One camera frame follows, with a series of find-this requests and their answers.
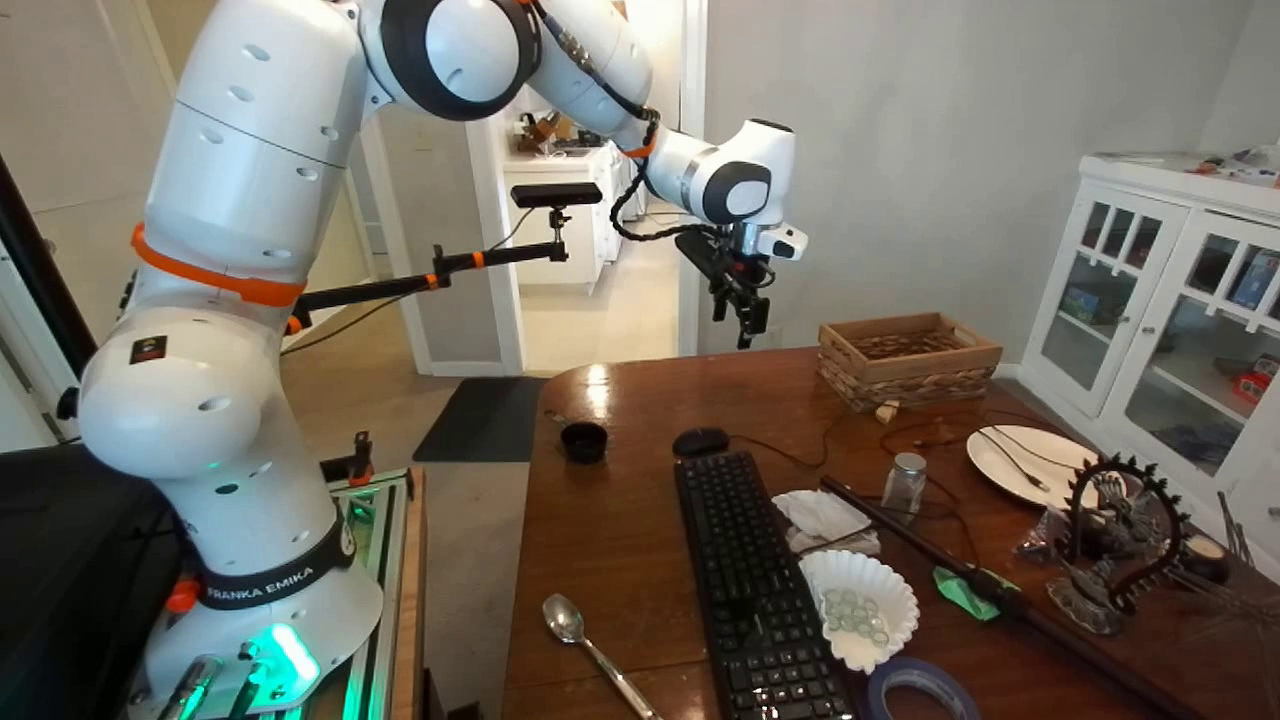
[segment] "small black cup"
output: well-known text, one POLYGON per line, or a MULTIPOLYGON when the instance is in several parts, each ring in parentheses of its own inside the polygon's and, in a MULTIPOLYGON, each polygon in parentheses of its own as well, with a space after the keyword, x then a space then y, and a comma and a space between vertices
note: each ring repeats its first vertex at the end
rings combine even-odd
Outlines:
POLYGON ((559 430, 563 457, 575 465, 595 465, 607 449, 607 430, 600 425, 563 425, 559 430))

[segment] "white plate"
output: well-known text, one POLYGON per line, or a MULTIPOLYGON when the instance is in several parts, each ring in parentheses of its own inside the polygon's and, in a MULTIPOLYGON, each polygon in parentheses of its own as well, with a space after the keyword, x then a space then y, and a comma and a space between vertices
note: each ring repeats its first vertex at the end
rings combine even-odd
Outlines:
POLYGON ((974 430, 962 439, 962 453, 1006 496, 1020 496, 1040 510, 1069 510, 1075 474, 1082 465, 1094 465, 1091 449, 1023 425, 974 430))

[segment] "wooden table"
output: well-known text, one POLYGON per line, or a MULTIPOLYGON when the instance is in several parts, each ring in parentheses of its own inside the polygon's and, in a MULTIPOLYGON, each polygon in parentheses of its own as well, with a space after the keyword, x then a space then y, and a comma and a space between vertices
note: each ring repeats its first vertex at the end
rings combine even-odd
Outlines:
MULTIPOLYGON (((1075 631, 1042 580, 1058 568, 1014 561, 1014 542, 1040 510, 1005 496, 962 457, 980 425, 1052 419, 1023 391, 990 383, 985 400, 953 400, 898 411, 890 425, 847 411, 815 376, 813 353, 735 353, 701 359, 616 366, 556 376, 540 398, 529 518, 516 580, 503 715, 628 715, 628 706, 595 674, 589 652, 559 649, 540 601, 568 591, 589 638, 632 678, 649 706, 675 715, 714 715, 714 688, 696 611, 696 580, 682 549, 671 484, 671 438, 701 425, 751 449, 767 492, 815 488, 835 475, 874 496, 890 453, 929 457, 929 492, 915 533, 953 561, 985 565, 1023 587, 1037 611, 1080 643, 1180 706, 1188 715, 1280 715, 1275 587, 1235 573, 1233 591, 1269 591, 1269 609, 1241 611, 1222 597, 1152 587, 1115 641, 1075 631), (571 465, 559 453, 563 419, 607 430, 602 465, 571 465)), ((885 561, 906 577, 918 630, 905 652, 953 674, 985 715, 1152 715, 1112 674, 1094 674, 1020 622, 974 623, 943 603, 930 565, 885 536, 885 561)))

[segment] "glass cabinet door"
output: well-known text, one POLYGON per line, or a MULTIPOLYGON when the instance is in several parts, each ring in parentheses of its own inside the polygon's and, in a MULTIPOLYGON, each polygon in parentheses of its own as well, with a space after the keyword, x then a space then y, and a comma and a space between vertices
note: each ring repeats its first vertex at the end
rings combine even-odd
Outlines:
POLYGON ((1218 474, 1280 366, 1280 232, 1213 219, 1123 418, 1163 449, 1218 474))
POLYGON ((1148 275, 1155 275, 1167 255, 1167 239, 1159 239, 1163 227, 1167 218, 1159 209, 1104 197, 1075 219, 1080 243, 1040 357, 1080 383, 1082 398, 1094 398, 1091 405, 1101 405, 1101 391, 1109 391, 1109 376, 1115 374, 1112 366, 1120 357, 1112 345, 1140 314, 1134 304, 1144 304, 1148 275))

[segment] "floor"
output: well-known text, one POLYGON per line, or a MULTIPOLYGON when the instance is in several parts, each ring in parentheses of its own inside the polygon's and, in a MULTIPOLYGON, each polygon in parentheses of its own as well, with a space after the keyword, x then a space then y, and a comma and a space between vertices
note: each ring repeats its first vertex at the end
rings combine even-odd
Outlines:
MULTIPOLYGON (((371 438, 381 468, 412 461, 456 382, 414 376, 399 314, 333 315, 284 353, 284 391, 321 457, 371 438)), ((524 291, 529 374, 675 353, 675 248, 628 243, 602 286, 524 291)), ((529 465, 426 465, 424 662, 442 709, 499 715, 529 465)))

